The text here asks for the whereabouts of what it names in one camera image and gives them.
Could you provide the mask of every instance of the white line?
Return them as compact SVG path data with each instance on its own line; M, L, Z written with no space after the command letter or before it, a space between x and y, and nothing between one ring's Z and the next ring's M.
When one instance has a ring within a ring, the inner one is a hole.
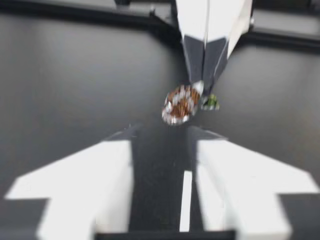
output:
M192 172L184 171L180 214L180 232L189 232L191 207Z

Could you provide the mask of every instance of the white panel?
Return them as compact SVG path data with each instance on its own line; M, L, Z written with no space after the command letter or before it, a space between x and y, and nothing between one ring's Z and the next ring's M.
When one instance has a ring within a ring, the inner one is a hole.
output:
M277 194L319 193L308 172L226 140L201 140L197 157L229 203L239 240L287 240Z
M131 162L130 141L104 141L17 178L5 198L48 199L37 230L41 240L91 240L97 213L114 208L113 198L119 200L122 194L113 195L115 186L125 190L122 206L116 206L123 207L120 214L125 218L133 184ZM102 219L98 216L96 222L102 230L128 229L128 220L108 227Z
M228 38L245 0L209 0L207 42Z
M250 27L251 20L251 8L252 8L252 0L245 0L243 8L241 10L241 14L238 19L235 21L232 31L230 32L229 38L229 46L228 46L228 58L234 50L239 38L242 34L248 32Z
M205 41L208 0L176 0L176 8L181 35Z
M196 167L196 184L199 205L205 231L226 231L232 229L230 208L224 194L220 194L214 180L210 178L206 166Z

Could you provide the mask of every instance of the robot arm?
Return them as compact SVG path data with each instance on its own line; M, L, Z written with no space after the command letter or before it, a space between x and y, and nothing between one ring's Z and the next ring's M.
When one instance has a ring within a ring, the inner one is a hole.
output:
M209 94L242 34L248 32L253 0L176 0L190 82Z

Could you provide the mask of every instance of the green object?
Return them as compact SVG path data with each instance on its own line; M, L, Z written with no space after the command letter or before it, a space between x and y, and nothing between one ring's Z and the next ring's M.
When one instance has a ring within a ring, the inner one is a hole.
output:
M220 105L217 97L214 94L209 95L201 108L205 110L218 110Z

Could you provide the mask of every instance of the black table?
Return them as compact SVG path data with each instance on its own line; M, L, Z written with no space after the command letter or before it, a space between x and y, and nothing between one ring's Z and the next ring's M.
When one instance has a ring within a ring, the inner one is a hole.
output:
M183 51L147 31L1 14L0 73L2 196L17 176L134 123L143 128L131 231L178 231L190 125L305 169L320 184L316 54L238 47L214 88L220 111L200 111L178 127L162 122L161 107L167 92L187 82ZM36 223L43 205L2 200L0 226ZM191 230L201 230L193 207Z

